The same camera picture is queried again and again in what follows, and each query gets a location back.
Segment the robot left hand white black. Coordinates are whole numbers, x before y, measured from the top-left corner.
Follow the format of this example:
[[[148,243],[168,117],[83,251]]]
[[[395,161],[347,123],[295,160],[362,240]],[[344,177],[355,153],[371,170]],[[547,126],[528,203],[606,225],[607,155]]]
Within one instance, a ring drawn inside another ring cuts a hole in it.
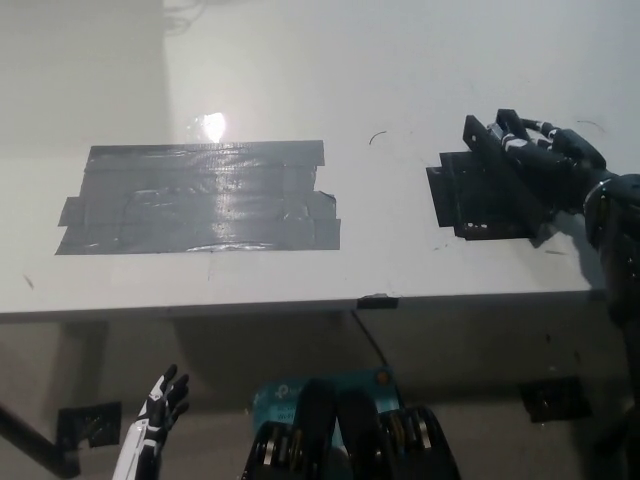
[[[120,449],[113,480],[156,480],[169,432],[189,404],[189,375],[175,379],[175,364],[159,377],[130,425]]]

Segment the robot right hand black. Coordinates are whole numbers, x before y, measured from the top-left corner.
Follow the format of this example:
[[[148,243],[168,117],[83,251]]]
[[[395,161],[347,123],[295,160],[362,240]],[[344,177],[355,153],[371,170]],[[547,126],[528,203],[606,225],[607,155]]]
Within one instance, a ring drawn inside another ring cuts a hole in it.
[[[513,109],[498,110],[495,124],[503,156],[552,210],[581,214],[589,192],[611,176],[602,154],[571,129]]]

